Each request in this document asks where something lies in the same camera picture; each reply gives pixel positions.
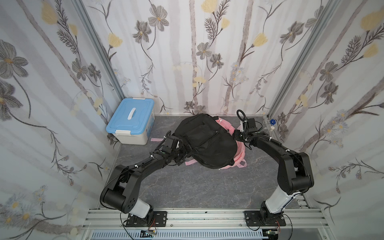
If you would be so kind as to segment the pink school backpack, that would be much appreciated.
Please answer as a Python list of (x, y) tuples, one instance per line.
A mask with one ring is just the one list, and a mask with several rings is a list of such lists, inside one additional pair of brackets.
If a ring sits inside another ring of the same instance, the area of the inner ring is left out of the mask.
[(183, 120), (174, 131), (173, 136), (180, 138), (191, 147), (186, 165), (199, 163), (209, 169), (225, 170), (233, 167), (245, 168), (246, 146), (235, 141), (235, 128), (228, 121), (208, 114), (199, 114)]

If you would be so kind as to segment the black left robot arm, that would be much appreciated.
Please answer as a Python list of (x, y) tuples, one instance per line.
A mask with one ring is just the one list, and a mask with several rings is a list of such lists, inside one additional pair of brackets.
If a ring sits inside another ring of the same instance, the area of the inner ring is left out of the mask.
[(151, 205), (139, 199), (142, 181), (166, 166), (179, 166), (191, 152), (191, 147), (167, 132), (159, 145), (145, 160), (130, 166), (118, 165), (100, 195), (103, 207), (124, 214), (146, 218)]

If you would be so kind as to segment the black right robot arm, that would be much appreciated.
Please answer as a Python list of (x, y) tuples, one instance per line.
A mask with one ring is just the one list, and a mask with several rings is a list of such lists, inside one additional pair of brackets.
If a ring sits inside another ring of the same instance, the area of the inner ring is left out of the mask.
[(278, 186), (260, 207), (260, 219), (265, 224), (281, 218), (285, 207), (296, 196), (306, 193), (314, 186), (310, 158), (306, 153), (284, 147), (282, 143), (262, 132), (262, 128), (256, 127), (258, 122), (254, 118), (248, 118), (242, 110), (237, 110), (237, 116), (243, 129), (234, 132), (234, 139), (244, 143), (248, 149), (255, 147), (264, 151), (279, 165)]

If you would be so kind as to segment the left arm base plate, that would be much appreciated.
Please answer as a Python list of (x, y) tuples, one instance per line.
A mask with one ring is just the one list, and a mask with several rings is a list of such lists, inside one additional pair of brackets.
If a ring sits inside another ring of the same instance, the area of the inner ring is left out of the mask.
[(168, 220), (167, 211), (150, 210), (146, 217), (129, 214), (128, 218), (123, 222), (125, 227), (165, 227)]

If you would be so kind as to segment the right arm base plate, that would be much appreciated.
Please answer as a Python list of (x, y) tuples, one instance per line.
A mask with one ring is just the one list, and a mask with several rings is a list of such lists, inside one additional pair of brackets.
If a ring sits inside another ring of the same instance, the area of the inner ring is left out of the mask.
[(282, 213), (271, 214), (264, 211), (244, 211), (248, 227), (285, 227), (286, 221)]

